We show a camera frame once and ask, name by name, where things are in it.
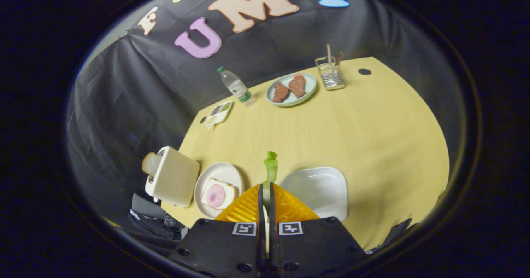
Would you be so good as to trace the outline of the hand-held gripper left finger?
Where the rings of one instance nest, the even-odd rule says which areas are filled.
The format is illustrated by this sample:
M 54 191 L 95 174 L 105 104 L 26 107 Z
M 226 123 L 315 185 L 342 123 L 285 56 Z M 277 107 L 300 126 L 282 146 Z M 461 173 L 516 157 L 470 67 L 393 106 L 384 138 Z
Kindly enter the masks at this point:
M 253 222 L 198 219 L 170 254 L 170 261 L 194 277 L 258 278 L 265 268 L 263 185 L 255 187 L 258 218 Z

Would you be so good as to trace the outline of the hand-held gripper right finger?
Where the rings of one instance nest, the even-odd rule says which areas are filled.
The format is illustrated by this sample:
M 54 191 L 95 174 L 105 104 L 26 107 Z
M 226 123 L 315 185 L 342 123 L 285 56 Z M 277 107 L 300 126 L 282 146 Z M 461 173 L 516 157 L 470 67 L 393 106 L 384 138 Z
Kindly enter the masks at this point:
M 367 259 L 335 216 L 280 222 L 279 186 L 270 183 L 269 261 L 272 278 L 347 276 Z

